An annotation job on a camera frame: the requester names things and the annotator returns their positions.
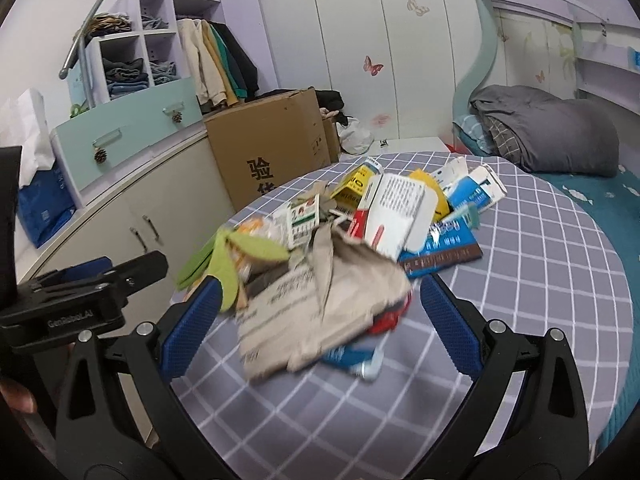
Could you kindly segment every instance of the white plastic bag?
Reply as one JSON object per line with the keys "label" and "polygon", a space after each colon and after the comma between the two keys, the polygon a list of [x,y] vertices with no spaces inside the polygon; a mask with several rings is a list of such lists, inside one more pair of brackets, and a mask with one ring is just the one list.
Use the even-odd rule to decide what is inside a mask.
{"label": "white plastic bag", "polygon": [[336,124],[340,145],[351,155],[362,155],[373,143],[373,134],[360,124],[355,117],[349,117],[349,124],[345,128]]}
{"label": "white plastic bag", "polygon": [[40,92],[29,88],[0,108],[0,147],[22,146],[20,187],[28,186],[38,170],[50,170],[56,157]]}

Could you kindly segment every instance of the mint green bed post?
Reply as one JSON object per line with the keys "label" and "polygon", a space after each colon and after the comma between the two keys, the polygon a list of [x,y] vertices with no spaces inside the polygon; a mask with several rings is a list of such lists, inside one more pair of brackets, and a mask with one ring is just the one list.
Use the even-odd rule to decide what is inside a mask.
{"label": "mint green bed post", "polygon": [[498,31],[495,27],[494,5],[491,0],[476,0],[476,4],[478,5],[482,28],[482,43],[471,69],[456,86],[456,91],[453,94],[454,118],[469,113],[471,94],[491,72],[494,66],[495,54],[498,51]]}

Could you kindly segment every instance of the drawer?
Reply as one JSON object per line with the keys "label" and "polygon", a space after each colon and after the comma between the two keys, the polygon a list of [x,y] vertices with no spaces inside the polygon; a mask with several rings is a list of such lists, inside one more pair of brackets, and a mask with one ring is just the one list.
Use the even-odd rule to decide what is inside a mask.
{"label": "drawer", "polygon": [[[180,121],[172,119],[180,112]],[[192,78],[154,86],[98,105],[52,132],[63,163],[81,190],[130,156],[202,119]],[[106,152],[99,164],[96,148]]]}

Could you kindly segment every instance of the checkered tablecloth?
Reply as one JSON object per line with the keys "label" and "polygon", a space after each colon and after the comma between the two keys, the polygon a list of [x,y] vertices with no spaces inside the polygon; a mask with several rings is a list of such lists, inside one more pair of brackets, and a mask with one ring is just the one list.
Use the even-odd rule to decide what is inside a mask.
{"label": "checkered tablecloth", "polygon": [[[382,155],[385,171],[434,171],[453,155]],[[267,214],[315,180],[337,182],[363,159],[335,164],[256,200],[230,221]],[[480,158],[468,156],[474,168]],[[498,159],[485,161],[508,197],[481,215],[481,260],[441,272],[485,318],[521,333],[561,328],[574,350],[590,441],[606,425],[625,382],[632,305],[622,263],[590,216],[550,184]],[[232,318],[216,320],[186,376],[172,385],[210,444],[243,480],[402,478],[446,427],[470,386],[454,368],[418,295],[380,345],[371,384],[324,364],[249,386],[242,378]],[[481,450],[496,445],[522,376],[511,381]]]}

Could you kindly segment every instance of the large brown cardboard box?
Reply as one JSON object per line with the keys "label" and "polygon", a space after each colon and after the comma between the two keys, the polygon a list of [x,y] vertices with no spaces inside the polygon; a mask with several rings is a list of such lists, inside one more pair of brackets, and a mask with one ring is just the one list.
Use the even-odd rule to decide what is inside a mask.
{"label": "large brown cardboard box", "polygon": [[338,137],[338,129],[335,126],[334,118],[324,119],[322,126],[324,127],[326,146],[329,150],[329,159],[331,159],[331,162],[340,162],[340,138]]}
{"label": "large brown cardboard box", "polygon": [[312,88],[229,108],[204,123],[236,210],[331,163]]}

